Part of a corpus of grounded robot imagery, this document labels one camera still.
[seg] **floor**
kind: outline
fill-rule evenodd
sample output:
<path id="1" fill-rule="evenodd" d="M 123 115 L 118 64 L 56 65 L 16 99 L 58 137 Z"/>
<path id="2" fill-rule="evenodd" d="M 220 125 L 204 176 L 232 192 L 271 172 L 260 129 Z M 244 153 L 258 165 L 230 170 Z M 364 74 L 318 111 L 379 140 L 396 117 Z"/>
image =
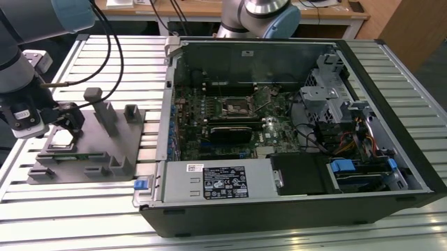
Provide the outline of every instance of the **floor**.
<path id="1" fill-rule="evenodd" d="M 120 35 L 158 35 L 158 25 L 155 22 L 112 22 L 114 29 Z M 195 35 L 210 36 L 218 29 L 216 24 L 202 24 L 195 23 L 191 28 Z M 183 31 L 176 24 L 170 23 L 170 29 L 178 30 L 182 34 Z M 83 33 L 102 35 L 103 29 L 99 26 L 83 31 Z M 78 35 L 64 35 L 54 39 L 47 39 L 23 46 L 23 50 L 46 50 L 54 59 L 52 67 L 47 74 L 43 76 L 47 82 L 52 81 L 52 78 L 59 70 L 59 66 L 63 63 L 66 55 L 68 54 L 70 48 L 74 44 Z M 435 100 L 447 110 L 447 42 L 442 44 L 438 51 L 426 61 L 419 71 L 415 73 L 416 78 L 424 85 Z M 0 146 L 12 147 L 16 139 L 12 136 L 8 126 L 0 121 Z M 7 151 L 0 151 L 0 165 L 8 156 Z"/>
<path id="2" fill-rule="evenodd" d="M 424 62 L 415 73 L 415 77 L 423 84 L 433 97 L 447 110 L 447 42 Z"/>

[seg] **warning label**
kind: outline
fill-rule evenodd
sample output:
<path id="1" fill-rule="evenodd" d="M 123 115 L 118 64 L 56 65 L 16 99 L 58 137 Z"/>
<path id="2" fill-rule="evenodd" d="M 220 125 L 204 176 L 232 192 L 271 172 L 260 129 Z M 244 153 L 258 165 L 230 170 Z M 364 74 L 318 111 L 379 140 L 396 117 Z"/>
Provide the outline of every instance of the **warning label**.
<path id="1" fill-rule="evenodd" d="M 248 198 L 246 167 L 203 168 L 203 191 L 207 200 Z"/>

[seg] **metal workbench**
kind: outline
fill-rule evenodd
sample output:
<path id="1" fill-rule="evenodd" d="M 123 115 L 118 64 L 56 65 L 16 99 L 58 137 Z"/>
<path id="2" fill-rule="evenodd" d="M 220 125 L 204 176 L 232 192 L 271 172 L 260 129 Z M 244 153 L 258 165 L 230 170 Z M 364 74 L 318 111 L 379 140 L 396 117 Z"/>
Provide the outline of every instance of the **metal workbench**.
<path id="1" fill-rule="evenodd" d="M 138 175 L 154 172 L 164 86 L 166 37 L 122 36 L 124 82 L 110 100 L 147 110 Z M 447 115 L 386 46 L 350 46 L 441 177 L 447 181 Z M 118 78 L 119 56 L 88 83 L 58 88 L 56 100 L 83 103 L 87 87 L 107 92 Z M 88 76 L 107 53 L 104 36 L 76 41 L 55 82 Z M 363 94 L 354 84 L 358 96 Z M 447 198 L 407 209 L 375 224 L 191 238 L 162 238 L 132 206 L 134 182 L 31 186 L 27 173 L 46 139 L 19 140 L 0 169 L 0 250 L 446 250 Z"/>

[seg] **blue latch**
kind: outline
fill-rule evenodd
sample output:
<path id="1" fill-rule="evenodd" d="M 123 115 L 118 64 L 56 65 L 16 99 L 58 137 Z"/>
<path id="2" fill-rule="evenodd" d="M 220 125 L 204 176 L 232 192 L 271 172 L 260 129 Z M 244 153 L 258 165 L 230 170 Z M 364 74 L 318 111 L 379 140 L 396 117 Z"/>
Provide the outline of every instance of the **blue latch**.
<path id="1" fill-rule="evenodd" d="M 134 183 L 135 190 L 148 190 L 148 180 L 136 180 Z"/>
<path id="2" fill-rule="evenodd" d="M 350 172 L 355 171 L 355 166 L 352 160 L 350 159 L 336 159 L 331 162 L 332 172 Z"/>
<path id="3" fill-rule="evenodd" d="M 398 169 L 398 163 L 394 158 L 388 158 L 388 165 L 391 166 L 392 170 Z"/>

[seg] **circuit board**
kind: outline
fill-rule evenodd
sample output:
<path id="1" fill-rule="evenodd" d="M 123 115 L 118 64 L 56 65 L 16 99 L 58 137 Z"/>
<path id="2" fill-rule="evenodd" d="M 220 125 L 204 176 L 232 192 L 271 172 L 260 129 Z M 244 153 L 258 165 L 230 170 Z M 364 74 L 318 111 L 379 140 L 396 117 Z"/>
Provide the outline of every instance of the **circuit board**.
<path id="1" fill-rule="evenodd" d="M 278 86 L 255 88 L 251 96 L 207 96 L 204 89 L 176 88 L 180 160 L 266 158 L 271 153 L 298 152 L 287 114 L 291 94 Z"/>

